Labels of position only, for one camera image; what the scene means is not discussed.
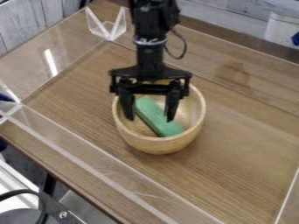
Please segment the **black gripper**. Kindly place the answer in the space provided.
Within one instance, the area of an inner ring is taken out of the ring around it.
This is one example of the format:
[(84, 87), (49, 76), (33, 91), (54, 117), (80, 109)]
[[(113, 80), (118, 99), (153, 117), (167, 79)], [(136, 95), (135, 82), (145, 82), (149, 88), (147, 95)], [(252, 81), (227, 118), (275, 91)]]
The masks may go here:
[(192, 74), (164, 64), (165, 42), (136, 44), (136, 64), (112, 69), (109, 92), (118, 96), (120, 106), (129, 121), (135, 120), (133, 94), (165, 95), (167, 122), (175, 118), (180, 99), (189, 94)]

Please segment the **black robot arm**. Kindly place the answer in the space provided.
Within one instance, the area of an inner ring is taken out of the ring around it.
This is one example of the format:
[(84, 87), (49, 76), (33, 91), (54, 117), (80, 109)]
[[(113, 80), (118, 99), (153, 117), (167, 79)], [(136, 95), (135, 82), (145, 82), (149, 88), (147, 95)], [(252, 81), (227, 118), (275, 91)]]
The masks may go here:
[(109, 92), (114, 93), (125, 118), (135, 120), (136, 95), (164, 95), (164, 115), (171, 122), (180, 99), (189, 95), (192, 74), (164, 64), (167, 33), (183, 42), (180, 60), (187, 52), (187, 41), (173, 30), (179, 24), (180, 10), (176, 0), (129, 0), (129, 13), (135, 26), (136, 65), (112, 69)]

